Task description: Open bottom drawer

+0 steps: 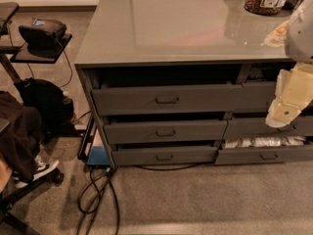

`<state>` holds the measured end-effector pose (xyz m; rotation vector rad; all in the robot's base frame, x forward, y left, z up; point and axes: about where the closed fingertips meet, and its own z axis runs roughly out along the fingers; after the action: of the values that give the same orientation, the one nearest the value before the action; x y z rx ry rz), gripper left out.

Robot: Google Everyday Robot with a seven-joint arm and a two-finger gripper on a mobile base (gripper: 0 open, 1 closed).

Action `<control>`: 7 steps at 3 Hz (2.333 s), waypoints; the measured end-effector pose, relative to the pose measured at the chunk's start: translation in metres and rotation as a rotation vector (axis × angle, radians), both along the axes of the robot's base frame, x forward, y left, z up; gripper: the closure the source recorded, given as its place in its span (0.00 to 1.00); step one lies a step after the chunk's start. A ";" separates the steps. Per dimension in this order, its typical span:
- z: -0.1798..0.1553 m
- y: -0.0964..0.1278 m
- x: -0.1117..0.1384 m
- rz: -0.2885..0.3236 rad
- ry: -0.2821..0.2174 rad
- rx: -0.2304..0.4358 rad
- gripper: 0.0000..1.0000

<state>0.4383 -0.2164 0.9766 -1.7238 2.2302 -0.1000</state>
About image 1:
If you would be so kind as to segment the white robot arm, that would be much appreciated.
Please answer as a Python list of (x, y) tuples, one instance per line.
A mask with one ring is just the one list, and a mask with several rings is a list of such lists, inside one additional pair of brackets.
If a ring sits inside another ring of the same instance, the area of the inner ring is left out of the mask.
[(290, 124), (313, 100), (313, 0), (303, 0), (287, 23), (285, 52), (296, 61), (280, 70), (265, 123), (273, 128)]

